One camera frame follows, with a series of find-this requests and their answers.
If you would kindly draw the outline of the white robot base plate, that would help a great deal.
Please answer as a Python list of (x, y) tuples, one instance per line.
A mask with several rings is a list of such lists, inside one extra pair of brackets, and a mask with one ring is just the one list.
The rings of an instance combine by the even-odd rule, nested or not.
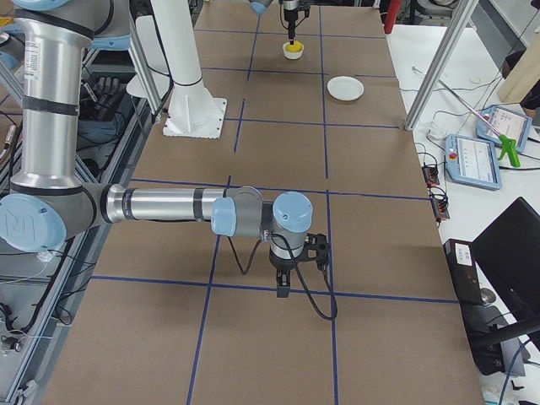
[(168, 116), (163, 128), (163, 134), (166, 137), (220, 138), (227, 109), (227, 100), (213, 98), (213, 102), (218, 107), (216, 115), (195, 120), (189, 110), (189, 105), (187, 105), (184, 116)]

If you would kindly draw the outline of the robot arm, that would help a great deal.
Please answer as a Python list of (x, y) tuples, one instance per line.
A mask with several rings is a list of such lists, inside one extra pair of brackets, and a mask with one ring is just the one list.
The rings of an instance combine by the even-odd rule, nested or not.
[(1, 201), (1, 236), (26, 252), (48, 251), (101, 224), (123, 220), (208, 222), (215, 234), (270, 245), (278, 297), (307, 258), (310, 200), (285, 192), (265, 201), (251, 187), (125, 188), (75, 175), (84, 50), (131, 44), (126, 1), (18, 1), (25, 36), (20, 170)]
[[(251, 10), (257, 16), (265, 14), (272, 3), (272, 0), (251, 0), (249, 2)], [(287, 31), (288, 41), (292, 46), (296, 37), (296, 25), (300, 13), (300, 1), (279, 0), (278, 5), (280, 24)]]

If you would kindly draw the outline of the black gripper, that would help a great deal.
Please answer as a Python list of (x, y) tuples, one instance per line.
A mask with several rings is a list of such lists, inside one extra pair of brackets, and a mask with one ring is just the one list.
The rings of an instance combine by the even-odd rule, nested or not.
[(294, 37), (295, 37), (295, 26), (296, 22), (298, 20), (298, 10), (295, 9), (284, 9), (283, 10), (283, 18), (286, 23), (286, 28), (288, 30), (288, 38), (289, 38), (289, 44), (294, 44)]
[(289, 297), (290, 272), (294, 269), (294, 259), (283, 259), (279, 256), (271, 255), (270, 262), (276, 269), (277, 297)]

